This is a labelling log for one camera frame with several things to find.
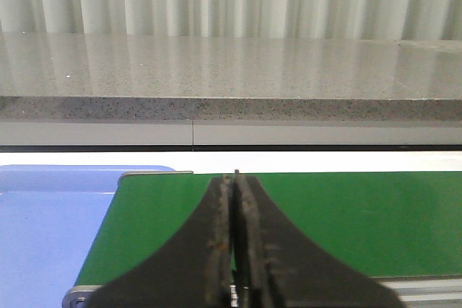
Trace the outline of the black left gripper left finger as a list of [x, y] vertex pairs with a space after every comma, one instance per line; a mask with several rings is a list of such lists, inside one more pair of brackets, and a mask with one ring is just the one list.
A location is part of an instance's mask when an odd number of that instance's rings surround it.
[[212, 179], [179, 230], [135, 268], [88, 299], [88, 307], [230, 307], [232, 181]]

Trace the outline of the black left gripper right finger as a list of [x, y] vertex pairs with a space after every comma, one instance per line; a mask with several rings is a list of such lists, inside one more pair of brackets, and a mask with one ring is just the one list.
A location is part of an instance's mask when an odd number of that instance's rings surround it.
[[233, 177], [232, 238], [240, 307], [401, 307], [391, 289], [306, 237], [254, 175]]

